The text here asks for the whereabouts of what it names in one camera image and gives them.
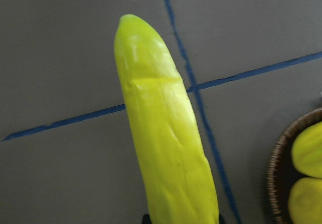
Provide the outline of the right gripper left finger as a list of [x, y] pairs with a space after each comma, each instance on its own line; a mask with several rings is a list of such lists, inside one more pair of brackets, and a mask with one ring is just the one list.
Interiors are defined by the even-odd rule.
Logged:
[[152, 224], [149, 214], [144, 214], [143, 215], [142, 224]]

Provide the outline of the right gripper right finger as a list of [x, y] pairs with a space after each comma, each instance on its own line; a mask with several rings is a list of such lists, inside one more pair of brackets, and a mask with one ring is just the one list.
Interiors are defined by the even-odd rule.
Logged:
[[222, 215], [219, 215], [219, 224], [226, 224], [226, 221]]

